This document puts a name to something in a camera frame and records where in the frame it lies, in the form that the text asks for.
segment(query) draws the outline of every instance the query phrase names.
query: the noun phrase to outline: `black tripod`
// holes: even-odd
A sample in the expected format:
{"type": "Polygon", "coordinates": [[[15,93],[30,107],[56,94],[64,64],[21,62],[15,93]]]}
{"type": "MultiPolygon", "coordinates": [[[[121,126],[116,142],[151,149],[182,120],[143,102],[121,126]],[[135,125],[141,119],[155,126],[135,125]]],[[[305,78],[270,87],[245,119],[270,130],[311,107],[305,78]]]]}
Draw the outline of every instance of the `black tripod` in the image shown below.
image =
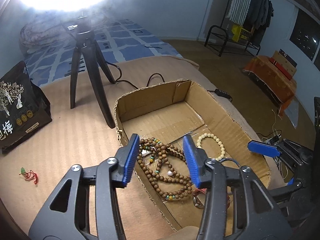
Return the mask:
{"type": "Polygon", "coordinates": [[[76,27],[77,33],[75,36],[76,47],[73,52],[71,62],[70,108],[73,109],[76,106],[76,86],[78,78],[78,68],[80,64],[81,54],[83,54],[90,82],[93,91],[96,95],[102,114],[108,126],[110,128],[114,128],[116,125],[112,118],[106,94],[103,89],[98,63],[102,71],[108,78],[109,82],[115,84],[116,81],[113,78],[112,73],[110,72],[108,64],[106,63],[103,57],[103,54],[97,41],[94,39],[94,32],[91,30],[90,25],[91,23],[87,16],[80,17],[78,19],[78,25],[76,27]]]}

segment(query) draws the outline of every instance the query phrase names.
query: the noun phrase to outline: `orange tablecloth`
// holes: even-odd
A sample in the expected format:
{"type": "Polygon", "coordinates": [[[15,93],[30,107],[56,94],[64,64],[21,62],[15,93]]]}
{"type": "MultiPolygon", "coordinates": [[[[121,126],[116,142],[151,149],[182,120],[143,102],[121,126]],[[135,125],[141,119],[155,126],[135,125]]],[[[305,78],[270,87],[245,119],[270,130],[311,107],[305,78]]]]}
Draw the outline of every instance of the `orange tablecloth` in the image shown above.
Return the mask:
{"type": "Polygon", "coordinates": [[[297,83],[292,78],[287,79],[282,72],[269,61],[267,56],[253,58],[243,71],[254,73],[263,81],[281,102],[278,115],[283,116],[284,110],[289,106],[297,90],[297,83]]]}

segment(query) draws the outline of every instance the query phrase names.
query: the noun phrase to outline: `cream beaded bracelet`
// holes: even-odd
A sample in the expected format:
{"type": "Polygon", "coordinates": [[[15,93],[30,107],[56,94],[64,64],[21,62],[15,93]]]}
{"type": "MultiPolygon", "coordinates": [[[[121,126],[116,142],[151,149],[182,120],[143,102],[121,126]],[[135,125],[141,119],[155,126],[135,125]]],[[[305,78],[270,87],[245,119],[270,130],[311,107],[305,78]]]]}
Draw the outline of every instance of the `cream beaded bracelet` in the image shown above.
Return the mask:
{"type": "Polygon", "coordinates": [[[204,133],[203,135],[199,136],[198,140],[197,140],[197,148],[201,148],[201,141],[202,139],[206,138],[206,137],[210,137],[210,138],[213,138],[217,143],[218,145],[220,146],[220,150],[221,150],[221,155],[218,157],[218,158],[215,158],[216,161],[220,161],[221,159],[224,158],[224,155],[225,155],[225,149],[224,149],[224,146],[222,144],[222,141],[220,141],[219,138],[217,138],[213,133],[204,133]]]}

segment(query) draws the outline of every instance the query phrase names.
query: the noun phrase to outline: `blue checkered bedsheet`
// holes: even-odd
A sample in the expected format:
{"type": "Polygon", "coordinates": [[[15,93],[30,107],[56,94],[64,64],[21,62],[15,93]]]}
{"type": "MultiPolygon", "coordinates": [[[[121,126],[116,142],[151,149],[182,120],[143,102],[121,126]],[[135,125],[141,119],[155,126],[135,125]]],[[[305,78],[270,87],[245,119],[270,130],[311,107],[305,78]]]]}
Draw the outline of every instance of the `blue checkered bedsheet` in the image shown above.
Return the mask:
{"type": "MultiPolygon", "coordinates": [[[[94,33],[105,60],[111,63],[161,55],[182,57],[170,44],[130,20],[105,24],[94,33]]],[[[32,82],[45,86],[69,76],[75,45],[70,37],[29,55],[25,62],[32,82]]],[[[86,66],[81,56],[79,72],[83,71],[86,66]]]]}

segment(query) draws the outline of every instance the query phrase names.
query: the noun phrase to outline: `metal screw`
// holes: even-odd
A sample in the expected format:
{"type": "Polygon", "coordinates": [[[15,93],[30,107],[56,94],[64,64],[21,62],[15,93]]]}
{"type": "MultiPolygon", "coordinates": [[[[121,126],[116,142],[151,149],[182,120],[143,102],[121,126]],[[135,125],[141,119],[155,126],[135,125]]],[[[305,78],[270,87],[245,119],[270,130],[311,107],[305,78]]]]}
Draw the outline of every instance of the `metal screw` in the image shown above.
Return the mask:
{"type": "Polygon", "coordinates": [[[75,164],[71,167],[72,171],[79,171],[81,169],[81,166],[79,164],[75,164]]]}
{"type": "Polygon", "coordinates": [[[250,172],[251,171],[250,167],[248,167],[248,166],[243,166],[241,169],[243,172],[250,172]]]}
{"type": "Polygon", "coordinates": [[[216,162],[216,160],[214,158],[207,160],[208,164],[215,164],[215,162],[216,162]]]}
{"type": "Polygon", "coordinates": [[[117,162],[117,159],[115,157],[110,157],[107,159],[108,164],[115,164],[117,162]]]}

